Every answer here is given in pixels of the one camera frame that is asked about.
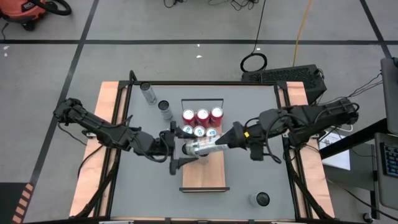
black floor line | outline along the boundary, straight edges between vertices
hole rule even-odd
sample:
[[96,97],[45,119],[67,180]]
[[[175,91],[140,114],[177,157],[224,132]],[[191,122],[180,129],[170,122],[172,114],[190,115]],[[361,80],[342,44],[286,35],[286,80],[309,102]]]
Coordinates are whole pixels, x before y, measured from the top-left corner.
[[0,44],[79,44],[80,40],[0,40]]
[[385,43],[385,41],[383,39],[383,36],[381,35],[381,32],[380,32],[380,30],[379,30],[379,28],[378,28],[378,26],[376,24],[376,21],[373,18],[373,15],[371,13],[371,10],[369,9],[368,4],[366,3],[365,0],[359,0],[359,1],[361,2],[363,10],[365,11],[366,16],[368,17],[369,22],[371,23],[371,26],[372,26],[372,29],[374,31],[374,34],[376,35],[378,41],[381,42],[381,49],[384,52],[384,56],[386,56],[387,58],[391,58],[391,53],[388,50],[388,47],[387,47],[387,45],[386,45],[386,43]]
[[[88,31],[90,29],[90,25],[93,22],[93,18],[94,18],[94,14],[95,14],[95,11],[96,11],[96,8],[98,5],[98,1],[99,0],[93,1],[93,5],[90,9],[90,13],[88,14],[85,28],[83,29],[83,33],[81,34],[79,44],[76,48],[75,55],[73,56],[73,60],[70,65],[68,75],[63,84],[57,105],[59,105],[59,103],[67,97],[68,90],[69,90],[70,84],[72,82],[73,75],[75,74],[75,70],[76,70],[77,64],[80,59],[81,51],[83,50],[84,40],[87,38]],[[44,160],[47,157],[47,153],[49,151],[50,143],[53,138],[56,127],[57,127],[57,120],[53,117],[50,122],[49,129],[47,130],[47,133],[45,135],[44,142],[43,142],[42,148],[40,150],[39,157],[37,158],[37,162],[36,162],[36,165],[35,165],[33,173],[32,173],[32,177],[30,178],[30,182],[33,183],[34,185],[36,185],[36,183],[39,179],[40,173],[41,173],[43,165],[44,165]]]
[[[80,44],[81,40],[6,40],[0,44]],[[83,40],[98,45],[254,44],[255,40]],[[258,44],[295,45],[296,40],[258,40]],[[398,45],[398,40],[300,40],[300,45]]]
[[[255,40],[86,40],[85,44],[158,45],[158,44],[254,44]],[[296,40],[258,40],[258,44],[295,45]],[[300,45],[381,45],[378,40],[300,40]]]

vacuum cleaner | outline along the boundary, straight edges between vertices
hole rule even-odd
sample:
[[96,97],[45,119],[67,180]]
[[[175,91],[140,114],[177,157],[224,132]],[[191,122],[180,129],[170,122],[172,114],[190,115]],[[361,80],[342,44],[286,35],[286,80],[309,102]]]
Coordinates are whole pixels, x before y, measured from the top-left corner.
[[58,10],[53,1],[46,0],[0,0],[0,18],[8,22],[22,24],[28,31],[35,29],[35,23],[42,19],[46,12],[59,16],[67,16],[72,13],[69,4],[64,0],[54,0],[62,5],[65,10]]

red soda can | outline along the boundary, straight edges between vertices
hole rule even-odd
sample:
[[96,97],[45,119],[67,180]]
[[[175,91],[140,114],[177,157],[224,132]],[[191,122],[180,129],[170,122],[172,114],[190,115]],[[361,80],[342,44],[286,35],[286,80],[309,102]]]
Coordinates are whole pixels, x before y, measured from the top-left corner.
[[214,107],[210,113],[210,123],[213,127],[217,128],[221,125],[221,120],[223,119],[224,111],[220,107]]
[[182,112],[182,120],[185,125],[195,127],[196,117],[195,112],[191,109],[186,109]]
[[197,112],[197,125],[208,128],[210,125],[210,114],[206,109],[200,109]]

black keyboard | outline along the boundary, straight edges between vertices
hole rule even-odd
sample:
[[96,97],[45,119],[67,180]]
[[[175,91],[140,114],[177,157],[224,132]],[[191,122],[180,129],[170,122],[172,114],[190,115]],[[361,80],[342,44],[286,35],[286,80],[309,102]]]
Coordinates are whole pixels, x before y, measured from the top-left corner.
[[278,68],[271,70],[245,72],[243,82],[254,82],[273,85],[277,81],[303,82],[308,104],[314,103],[326,91],[323,78],[316,65],[302,65],[297,67]]
[[398,178],[398,147],[384,144],[381,151],[384,174]]

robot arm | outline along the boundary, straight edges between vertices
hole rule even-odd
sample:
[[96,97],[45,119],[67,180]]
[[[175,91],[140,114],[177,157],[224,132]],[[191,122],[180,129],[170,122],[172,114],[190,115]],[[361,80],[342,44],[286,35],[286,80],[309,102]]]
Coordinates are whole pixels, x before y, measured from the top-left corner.
[[[268,148],[269,155],[272,156],[268,146],[269,138],[289,130],[287,135],[290,145],[300,146],[306,143],[312,135],[330,126],[354,124],[358,120],[358,109],[359,105],[351,103],[348,99],[321,106],[290,106],[271,109],[262,112],[258,118],[253,118],[258,120],[257,124],[247,127],[248,123],[242,126],[239,122],[234,122],[233,128],[226,134],[201,139],[195,139],[194,135],[183,132],[176,127],[175,121],[171,122],[170,130],[161,131],[159,138],[154,139],[150,134],[141,131],[141,127],[129,127],[126,124],[129,119],[113,125],[87,112],[80,100],[73,98],[62,102],[53,114],[59,123],[65,123],[65,125],[78,123],[89,132],[96,134],[98,141],[106,147],[125,151],[130,151],[133,148],[134,153],[138,156],[145,156],[154,162],[165,162],[170,156],[172,158],[170,173],[174,175],[176,169],[196,160],[198,156],[236,147],[250,148],[250,158],[254,161],[262,161],[267,155],[264,154],[264,146]],[[173,160],[175,136],[193,139],[184,145],[183,152],[195,158]],[[164,158],[155,159],[154,156],[164,156]]]
[[[258,120],[257,124],[247,127],[248,122],[244,126],[239,122],[234,122],[233,128],[224,135],[218,136],[218,139],[193,140],[185,145],[183,151],[189,155],[200,156],[236,147],[250,148],[250,158],[254,161],[262,161],[264,156],[272,156],[268,145],[269,138],[284,134],[289,130],[287,137],[290,145],[298,147],[326,128],[354,124],[358,120],[358,109],[359,105],[350,102],[349,99],[321,106],[304,105],[271,109],[253,118]],[[264,154],[264,146],[267,147],[268,154]]]

